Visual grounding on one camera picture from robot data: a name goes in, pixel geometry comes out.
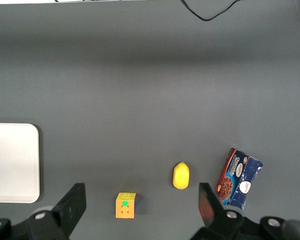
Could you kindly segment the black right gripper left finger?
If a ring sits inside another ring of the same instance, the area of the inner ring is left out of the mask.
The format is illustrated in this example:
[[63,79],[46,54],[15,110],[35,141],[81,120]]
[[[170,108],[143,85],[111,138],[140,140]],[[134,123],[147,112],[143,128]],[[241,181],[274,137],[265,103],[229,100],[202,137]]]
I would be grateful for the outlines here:
[[68,240],[87,208],[84,183],[76,183],[51,209],[31,215],[26,223],[30,240]]

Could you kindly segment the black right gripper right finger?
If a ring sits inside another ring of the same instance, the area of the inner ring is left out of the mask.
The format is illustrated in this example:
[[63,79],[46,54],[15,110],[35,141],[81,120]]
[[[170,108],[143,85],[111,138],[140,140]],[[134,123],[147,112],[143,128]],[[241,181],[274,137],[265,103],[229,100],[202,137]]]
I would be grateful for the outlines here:
[[200,240],[250,240],[242,232],[245,218],[234,209],[225,209],[208,183],[199,184],[198,208],[204,227],[198,230]]

